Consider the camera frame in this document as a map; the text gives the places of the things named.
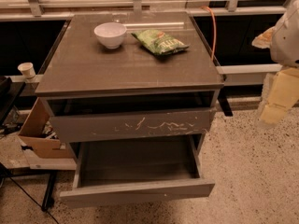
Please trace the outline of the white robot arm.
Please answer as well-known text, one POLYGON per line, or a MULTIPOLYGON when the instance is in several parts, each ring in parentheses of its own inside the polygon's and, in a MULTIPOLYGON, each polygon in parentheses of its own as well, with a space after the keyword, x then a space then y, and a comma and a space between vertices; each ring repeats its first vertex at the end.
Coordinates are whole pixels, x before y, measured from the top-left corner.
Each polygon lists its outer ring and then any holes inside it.
POLYGON ((251 45, 270 49, 281 69, 267 74, 263 82, 257 125, 276 126, 299 101, 299 1, 294 1, 275 26, 256 36, 251 45))

